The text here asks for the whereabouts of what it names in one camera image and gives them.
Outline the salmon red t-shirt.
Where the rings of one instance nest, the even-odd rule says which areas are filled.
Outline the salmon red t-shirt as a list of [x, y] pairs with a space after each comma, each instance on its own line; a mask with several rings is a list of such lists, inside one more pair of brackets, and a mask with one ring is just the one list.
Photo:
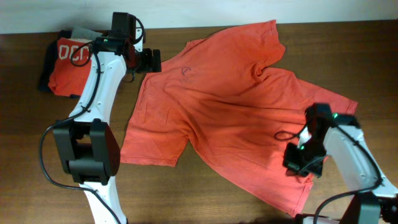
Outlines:
[[121, 161], [173, 167], [187, 144], [215, 172], [291, 216], [311, 177], [286, 175], [276, 133], [297, 133], [305, 110], [328, 103], [353, 114], [357, 102], [275, 67], [284, 55], [275, 21], [237, 26], [188, 42], [142, 82]]

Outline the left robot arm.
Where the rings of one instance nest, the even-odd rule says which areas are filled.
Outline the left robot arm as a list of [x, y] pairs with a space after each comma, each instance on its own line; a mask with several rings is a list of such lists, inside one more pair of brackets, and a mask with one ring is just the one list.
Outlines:
[[127, 73], [161, 72], [160, 50], [145, 49], [142, 22], [114, 12], [106, 36], [87, 43], [90, 74], [67, 119], [47, 128], [53, 132], [63, 171], [85, 193], [95, 223], [127, 223], [116, 187], [120, 147], [109, 127], [119, 84]]

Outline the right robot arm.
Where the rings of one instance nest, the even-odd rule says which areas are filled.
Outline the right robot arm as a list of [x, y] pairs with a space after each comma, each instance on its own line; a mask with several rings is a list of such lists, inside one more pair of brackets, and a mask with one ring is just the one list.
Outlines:
[[[397, 223], [397, 187], [384, 175], [371, 154], [358, 120], [332, 113], [328, 104], [315, 103], [305, 110], [306, 123], [288, 143], [283, 165], [292, 175], [320, 177], [323, 163], [332, 157], [348, 188], [322, 202], [314, 214], [299, 214], [296, 223]], [[320, 215], [330, 202], [351, 197], [339, 220]]]

